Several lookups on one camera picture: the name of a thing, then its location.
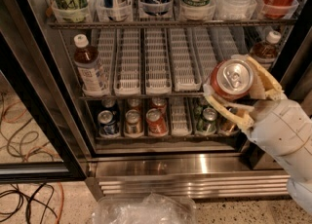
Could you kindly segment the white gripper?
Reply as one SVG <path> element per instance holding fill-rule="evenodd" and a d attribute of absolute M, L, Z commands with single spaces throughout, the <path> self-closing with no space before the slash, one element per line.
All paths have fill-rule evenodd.
<path fill-rule="evenodd" d="M 287 99 L 280 83 L 255 59 L 249 55 L 231 58 L 246 62 L 253 71 L 250 97 L 268 100 L 254 106 L 229 102 L 207 83 L 203 85 L 204 98 L 241 131 L 248 130 L 248 140 L 269 154 L 294 180 L 311 181 L 311 119 L 297 102 Z"/>

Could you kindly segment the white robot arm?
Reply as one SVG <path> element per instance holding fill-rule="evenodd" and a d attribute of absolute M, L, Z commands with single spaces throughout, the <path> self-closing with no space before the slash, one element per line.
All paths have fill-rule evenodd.
<path fill-rule="evenodd" d="M 249 55 L 217 64 L 204 97 L 290 176 L 292 199 L 312 214 L 312 120 L 280 83 Z"/>

